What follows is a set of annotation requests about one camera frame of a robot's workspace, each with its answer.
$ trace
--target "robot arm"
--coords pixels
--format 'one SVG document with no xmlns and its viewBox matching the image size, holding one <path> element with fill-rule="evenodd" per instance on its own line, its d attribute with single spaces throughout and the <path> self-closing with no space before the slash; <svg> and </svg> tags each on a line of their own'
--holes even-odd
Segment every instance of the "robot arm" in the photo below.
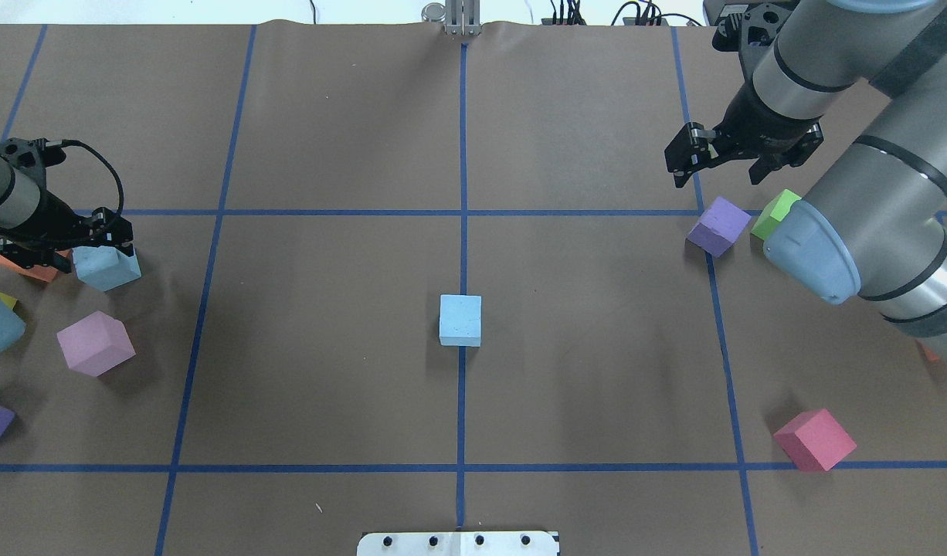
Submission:
<svg viewBox="0 0 947 556">
<path fill-rule="evenodd" d="M 742 38 L 759 20 L 777 36 L 754 66 L 742 57 L 745 85 L 723 122 L 687 124 L 667 167 L 682 186 L 727 159 L 759 158 L 755 183 L 802 164 L 827 107 L 867 78 L 890 105 L 793 205 L 765 254 L 829 303 L 875 303 L 947 360 L 947 229 L 933 217 L 947 201 L 947 0 L 802 0 L 787 19 L 773 8 L 740 22 Z"/>
<path fill-rule="evenodd" d="M 120 193 L 116 212 L 100 207 L 83 218 L 47 190 L 46 168 L 65 161 L 65 147 L 85 148 L 113 173 Z M 71 272 L 71 263 L 57 251 L 77 246 L 113 246 L 132 256 L 134 229 L 121 215 L 123 208 L 120 176 L 81 141 L 11 138 L 0 144 L 0 254 L 14 264 Z M 0 352 L 14 344 L 24 328 L 24 321 L 0 301 Z"/>
</svg>

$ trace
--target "black cable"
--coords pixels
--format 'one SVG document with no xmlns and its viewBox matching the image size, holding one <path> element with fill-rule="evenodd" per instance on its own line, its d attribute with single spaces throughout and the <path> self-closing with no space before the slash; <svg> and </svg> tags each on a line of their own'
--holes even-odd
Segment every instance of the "black cable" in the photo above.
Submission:
<svg viewBox="0 0 947 556">
<path fill-rule="evenodd" d="M 570 25 L 586 25 L 587 22 L 583 21 L 583 15 L 580 14 L 580 0 L 576 0 L 576 10 L 573 13 L 573 22 Z"/>
<path fill-rule="evenodd" d="M 618 18 L 621 15 L 621 12 L 624 12 L 626 7 L 629 7 L 632 5 L 635 6 L 635 10 L 636 10 L 635 17 L 637 18 L 639 17 L 639 15 L 642 15 L 642 4 L 637 3 L 635 0 L 632 0 L 631 2 L 625 2 L 624 4 L 621 5 L 621 7 L 618 8 L 618 13 L 614 14 L 614 19 L 611 20 L 611 27 L 614 27 L 614 24 L 618 22 Z"/>
<path fill-rule="evenodd" d="M 661 14 L 662 10 L 656 4 L 652 2 L 647 2 L 646 11 L 642 13 L 642 18 L 640 21 L 642 25 L 651 25 L 653 20 L 656 18 L 656 14 Z"/>
<path fill-rule="evenodd" d="M 99 239 L 102 236 L 105 236 L 116 224 L 120 216 L 124 214 L 124 183 L 120 180 L 120 175 L 118 175 L 117 170 L 113 168 L 113 165 L 107 161 L 106 158 L 103 158 L 102 154 L 96 152 L 95 148 L 89 147 L 88 144 L 84 144 L 82 141 L 76 140 L 62 140 L 61 147 L 81 147 L 89 151 L 89 154 L 95 156 L 99 162 L 103 163 L 103 166 L 106 166 L 107 170 L 110 170 L 110 173 L 113 174 L 113 180 L 117 183 L 117 210 L 114 211 L 116 214 L 113 219 L 107 222 L 103 228 L 97 229 L 93 235 L 87 237 L 87 239 L 49 239 L 49 237 L 36 237 L 36 236 L 27 236 L 21 235 L 21 233 L 11 232 L 8 229 L 0 228 L 0 235 L 7 236 L 9 239 L 19 239 L 21 242 L 40 242 L 44 243 L 47 246 L 51 246 L 53 249 L 72 249 L 72 247 L 82 246 L 87 242 L 87 240 Z"/>
<path fill-rule="evenodd" d="M 657 18 L 657 21 L 658 21 L 658 22 L 657 22 L 656 25 L 662 25 L 662 18 L 669 17 L 669 15 L 675 15 L 675 17 L 678 17 L 678 18 L 686 18 L 687 20 L 692 21 L 693 24 L 696 25 L 697 27 L 703 27 L 703 24 L 701 24 L 699 21 L 697 21 L 697 20 L 691 18 L 689 15 L 672 14 L 672 13 L 670 13 L 670 14 L 659 14 L 659 15 L 658 15 L 658 18 Z"/>
</svg>

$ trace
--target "orange cube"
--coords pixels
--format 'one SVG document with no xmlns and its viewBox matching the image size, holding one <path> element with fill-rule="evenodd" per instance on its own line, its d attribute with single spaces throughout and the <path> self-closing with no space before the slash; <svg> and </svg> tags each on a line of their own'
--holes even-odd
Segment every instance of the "orange cube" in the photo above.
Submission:
<svg viewBox="0 0 947 556">
<path fill-rule="evenodd" d="M 58 254 L 65 258 L 68 258 L 68 253 L 70 253 L 70 251 L 68 250 L 58 251 Z M 13 270 L 17 274 L 29 276 L 31 278 L 35 278 L 36 280 L 40 280 L 42 282 L 51 282 L 58 276 L 57 268 L 53 268 L 50 266 L 35 266 L 31 269 L 21 268 L 15 265 L 14 263 L 12 263 L 12 261 L 7 260 L 6 257 L 1 256 L 1 254 L 0 254 L 0 266 Z"/>
</svg>

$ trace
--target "pink cube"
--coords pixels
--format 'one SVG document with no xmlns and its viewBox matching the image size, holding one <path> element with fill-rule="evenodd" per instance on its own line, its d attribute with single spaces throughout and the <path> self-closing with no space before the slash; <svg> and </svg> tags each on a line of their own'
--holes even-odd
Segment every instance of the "pink cube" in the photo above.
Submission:
<svg viewBox="0 0 947 556">
<path fill-rule="evenodd" d="M 802 412 L 774 439 L 799 471 L 830 471 L 858 447 L 826 409 Z"/>
<path fill-rule="evenodd" d="M 68 369 L 94 377 L 137 355 L 124 324 L 102 310 L 58 332 L 58 344 Z"/>
</svg>

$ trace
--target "metal bracket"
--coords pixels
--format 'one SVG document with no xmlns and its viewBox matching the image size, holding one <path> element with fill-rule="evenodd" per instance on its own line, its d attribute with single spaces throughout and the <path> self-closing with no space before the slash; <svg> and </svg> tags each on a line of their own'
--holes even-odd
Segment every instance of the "metal bracket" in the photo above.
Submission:
<svg viewBox="0 0 947 556">
<path fill-rule="evenodd" d="M 407 532 L 365 534 L 357 556 L 559 556 L 555 531 Z"/>
<path fill-rule="evenodd" d="M 446 0 L 447 35 L 480 35 L 480 0 Z"/>
</svg>

